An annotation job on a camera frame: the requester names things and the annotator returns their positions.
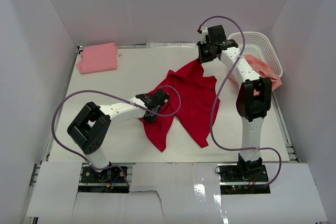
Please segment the red t shirt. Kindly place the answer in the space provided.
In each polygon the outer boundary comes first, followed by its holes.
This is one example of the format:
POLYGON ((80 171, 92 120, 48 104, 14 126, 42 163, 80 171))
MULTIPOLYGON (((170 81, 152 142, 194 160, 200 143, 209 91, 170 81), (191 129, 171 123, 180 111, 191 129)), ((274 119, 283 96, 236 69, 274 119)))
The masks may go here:
POLYGON ((202 64, 195 59, 176 72, 169 70, 166 78, 150 91, 153 94, 163 87, 170 100, 160 113, 170 114, 178 111, 175 117, 201 148, 208 146, 206 139, 210 132, 209 124, 217 82, 214 76, 205 77, 203 74, 202 64))

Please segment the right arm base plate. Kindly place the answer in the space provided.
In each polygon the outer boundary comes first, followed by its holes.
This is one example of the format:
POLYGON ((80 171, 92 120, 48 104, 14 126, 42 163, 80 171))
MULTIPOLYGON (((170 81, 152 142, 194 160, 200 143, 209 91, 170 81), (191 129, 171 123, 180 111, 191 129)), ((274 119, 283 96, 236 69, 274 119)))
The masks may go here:
POLYGON ((270 194, 268 174, 265 165, 261 169, 243 176, 237 165, 218 165, 215 173, 219 175, 221 195, 270 194))

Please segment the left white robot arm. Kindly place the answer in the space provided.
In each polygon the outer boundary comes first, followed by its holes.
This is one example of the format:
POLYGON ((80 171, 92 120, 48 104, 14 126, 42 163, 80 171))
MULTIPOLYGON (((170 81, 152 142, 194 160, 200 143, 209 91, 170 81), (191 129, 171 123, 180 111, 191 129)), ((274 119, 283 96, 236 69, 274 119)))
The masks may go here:
POLYGON ((170 96, 163 89, 154 94, 138 94, 128 103, 96 105, 89 102, 81 109, 67 128, 68 135, 80 147, 85 158, 94 166, 93 176, 101 182, 112 176, 110 162, 102 150, 102 143, 110 126, 132 119, 154 123, 170 96))

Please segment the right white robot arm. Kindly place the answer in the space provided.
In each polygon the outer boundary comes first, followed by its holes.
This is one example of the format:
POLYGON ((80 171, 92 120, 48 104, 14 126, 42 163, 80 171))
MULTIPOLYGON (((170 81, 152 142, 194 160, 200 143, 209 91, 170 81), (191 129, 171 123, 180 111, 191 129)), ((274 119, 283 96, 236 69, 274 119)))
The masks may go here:
POLYGON ((219 59, 229 68, 239 85, 236 109, 242 120, 242 147, 238 153, 237 175, 247 182, 262 168, 261 128, 271 107, 272 81, 263 78, 243 57, 236 41, 226 38, 222 25, 199 27, 202 39, 197 43, 201 63, 219 59))

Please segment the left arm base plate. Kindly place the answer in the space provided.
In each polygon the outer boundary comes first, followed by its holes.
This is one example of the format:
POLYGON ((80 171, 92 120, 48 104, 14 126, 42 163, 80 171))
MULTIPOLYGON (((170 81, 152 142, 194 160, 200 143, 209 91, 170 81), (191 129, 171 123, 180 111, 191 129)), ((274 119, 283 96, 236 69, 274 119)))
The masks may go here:
POLYGON ((107 193, 127 194, 129 186, 126 184, 128 167, 113 167, 107 171, 96 172, 90 166, 84 166, 81 170, 78 192, 79 193, 107 193))

